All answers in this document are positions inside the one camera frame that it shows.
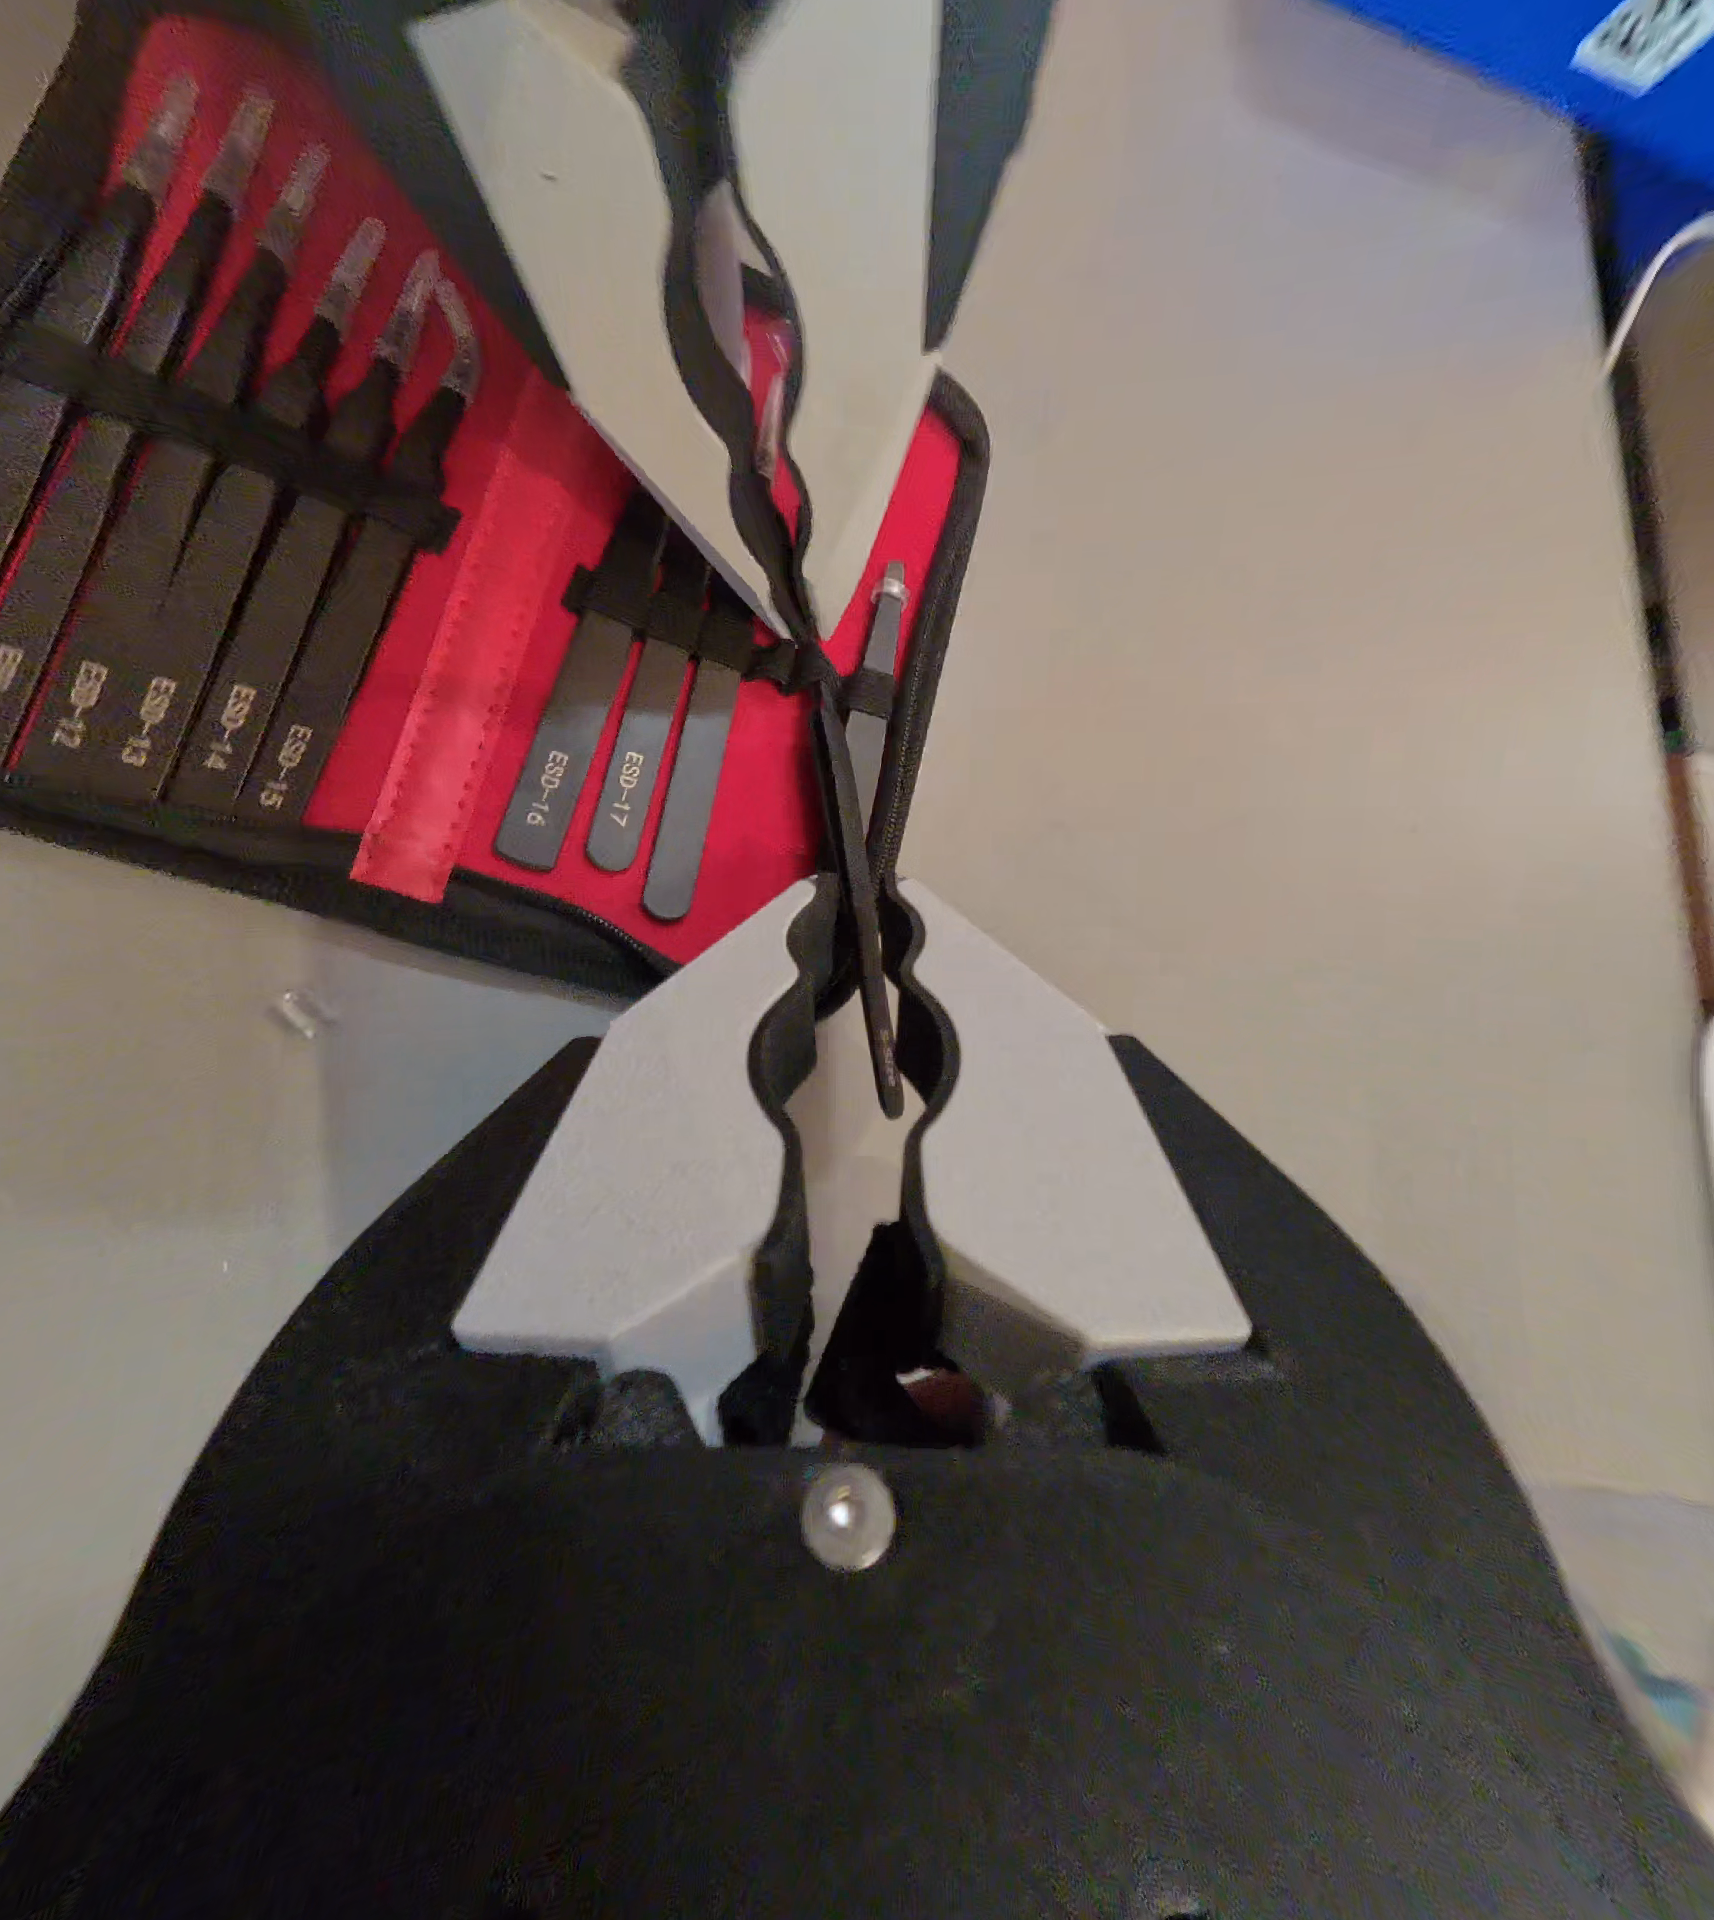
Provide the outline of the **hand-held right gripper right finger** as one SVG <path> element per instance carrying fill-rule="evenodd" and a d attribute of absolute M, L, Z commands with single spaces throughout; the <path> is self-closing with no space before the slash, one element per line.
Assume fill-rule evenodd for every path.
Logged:
<path fill-rule="evenodd" d="M 939 1356 L 1016 1397 L 1244 1351 L 1249 1314 L 1110 1030 L 927 884 L 900 880 L 887 903 L 894 1055 L 920 1100 L 900 1220 Z"/>

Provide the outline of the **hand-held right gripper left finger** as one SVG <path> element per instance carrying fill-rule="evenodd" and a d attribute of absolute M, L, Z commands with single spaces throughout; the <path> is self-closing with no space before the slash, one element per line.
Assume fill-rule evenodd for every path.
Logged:
<path fill-rule="evenodd" d="M 753 1086 L 753 1038 L 815 981 L 837 885 L 800 880 L 618 1014 L 539 1147 L 459 1302 L 459 1347 L 656 1373 L 717 1405 L 760 1356 L 753 1262 L 777 1223 L 782 1108 Z"/>

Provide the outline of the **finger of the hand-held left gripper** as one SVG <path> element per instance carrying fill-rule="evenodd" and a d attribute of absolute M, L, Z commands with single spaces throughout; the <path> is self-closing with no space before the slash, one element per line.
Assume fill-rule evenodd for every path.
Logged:
<path fill-rule="evenodd" d="M 1054 12 L 726 9 L 733 181 L 796 324 L 779 446 L 804 571 L 870 561 L 1028 127 Z"/>
<path fill-rule="evenodd" d="M 637 27 L 618 3 L 457 3 L 412 21 L 407 45 L 571 403 L 726 584 L 796 635 L 732 510 L 730 446 L 677 368 L 673 207 L 626 75 Z"/>

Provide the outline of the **black needle-tip tweezers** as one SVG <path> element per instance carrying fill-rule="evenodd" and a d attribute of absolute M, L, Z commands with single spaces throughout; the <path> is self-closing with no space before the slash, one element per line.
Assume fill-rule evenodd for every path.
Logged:
<path fill-rule="evenodd" d="M 883 1117 L 897 1120 L 903 1115 L 905 1096 L 896 1057 L 867 833 L 859 816 L 854 756 L 840 705 L 841 680 L 813 622 L 804 622 L 800 627 L 796 676 L 809 699 L 811 763 L 840 898 L 837 949 L 852 970 L 877 1108 Z"/>

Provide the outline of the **black red tweezers case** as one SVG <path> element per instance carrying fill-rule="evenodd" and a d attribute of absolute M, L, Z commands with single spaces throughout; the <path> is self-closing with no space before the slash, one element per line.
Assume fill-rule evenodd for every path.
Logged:
<path fill-rule="evenodd" d="M 1048 12 L 73 3 L 0 181 L 0 828 L 643 995 L 896 868 Z"/>

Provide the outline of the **set of black tweezers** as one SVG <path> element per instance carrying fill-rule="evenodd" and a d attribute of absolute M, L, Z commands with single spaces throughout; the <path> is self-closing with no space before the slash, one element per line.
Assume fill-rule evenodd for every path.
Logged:
<path fill-rule="evenodd" d="M 691 907 L 643 910 L 720 587 L 307 45 L 80 12 L 0 186 L 0 824 L 660 974 L 831 872 L 751 611 Z"/>

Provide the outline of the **blue storage bin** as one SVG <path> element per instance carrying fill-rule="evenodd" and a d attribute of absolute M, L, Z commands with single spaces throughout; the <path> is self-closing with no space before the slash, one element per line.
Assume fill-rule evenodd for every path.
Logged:
<path fill-rule="evenodd" d="M 1714 189 L 1714 1 L 1341 1 L 1339 9 Z"/>

